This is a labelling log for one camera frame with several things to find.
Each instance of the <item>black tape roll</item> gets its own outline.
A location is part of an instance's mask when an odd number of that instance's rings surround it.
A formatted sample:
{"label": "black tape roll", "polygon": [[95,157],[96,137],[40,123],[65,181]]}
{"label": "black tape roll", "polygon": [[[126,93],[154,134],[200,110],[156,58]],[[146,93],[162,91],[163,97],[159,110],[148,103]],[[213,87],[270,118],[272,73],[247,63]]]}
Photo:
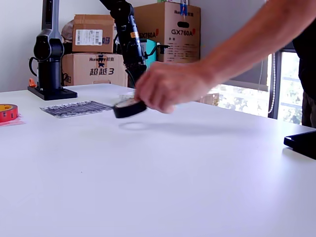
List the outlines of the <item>black tape roll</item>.
{"label": "black tape roll", "polygon": [[118,119],[123,119],[139,114],[144,112],[146,109],[147,106],[144,102],[136,102],[134,99],[119,102],[113,107],[115,117]]}

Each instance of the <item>barcode label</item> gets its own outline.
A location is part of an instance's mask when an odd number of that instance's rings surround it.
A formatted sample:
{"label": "barcode label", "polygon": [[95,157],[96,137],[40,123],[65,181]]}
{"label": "barcode label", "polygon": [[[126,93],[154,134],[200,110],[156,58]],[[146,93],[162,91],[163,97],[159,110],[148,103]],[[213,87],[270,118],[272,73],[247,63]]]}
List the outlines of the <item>barcode label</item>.
{"label": "barcode label", "polygon": [[103,30],[76,30],[76,45],[102,45]]}

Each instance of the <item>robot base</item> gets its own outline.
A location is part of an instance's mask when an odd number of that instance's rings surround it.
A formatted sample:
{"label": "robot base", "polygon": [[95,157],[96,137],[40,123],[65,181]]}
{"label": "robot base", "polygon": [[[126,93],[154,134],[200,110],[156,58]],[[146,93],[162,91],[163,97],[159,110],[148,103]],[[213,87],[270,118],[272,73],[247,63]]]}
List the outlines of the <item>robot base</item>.
{"label": "robot base", "polygon": [[63,100],[63,99],[71,99],[77,98],[77,92],[67,90],[67,89],[59,89],[54,91],[45,91],[39,90],[35,87],[28,86],[28,90],[32,92],[34,95],[37,95],[39,98],[43,100]]}

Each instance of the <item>tape roll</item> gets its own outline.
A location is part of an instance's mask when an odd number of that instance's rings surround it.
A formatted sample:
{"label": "tape roll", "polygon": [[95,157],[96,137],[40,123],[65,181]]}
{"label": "tape roll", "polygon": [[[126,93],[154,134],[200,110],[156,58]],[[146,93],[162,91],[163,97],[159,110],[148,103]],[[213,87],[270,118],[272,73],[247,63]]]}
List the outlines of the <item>tape roll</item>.
{"label": "tape roll", "polygon": [[134,99],[128,99],[117,103],[113,107],[115,117],[118,119],[127,118],[139,114],[147,109],[144,102],[137,102]]}
{"label": "tape roll", "polygon": [[0,104],[0,122],[9,122],[18,118],[19,112],[16,105]]}

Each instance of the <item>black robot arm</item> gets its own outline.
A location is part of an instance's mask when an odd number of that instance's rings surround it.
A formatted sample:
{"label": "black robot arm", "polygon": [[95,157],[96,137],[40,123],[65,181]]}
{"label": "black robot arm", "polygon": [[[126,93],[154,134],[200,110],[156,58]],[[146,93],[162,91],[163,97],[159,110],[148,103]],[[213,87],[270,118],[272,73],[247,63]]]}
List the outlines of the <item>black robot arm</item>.
{"label": "black robot arm", "polygon": [[[142,52],[134,18],[134,8],[125,0],[100,0],[115,20],[126,71],[133,87],[146,71],[148,54]],[[61,86],[61,58],[64,54],[62,37],[58,31],[59,0],[43,0],[42,28],[36,38],[34,56],[38,61],[38,84],[28,89],[44,100],[77,97],[77,93]]]}
{"label": "black robot arm", "polygon": [[125,0],[100,0],[100,2],[115,20],[126,71],[135,84],[147,67],[134,18],[134,8]]}

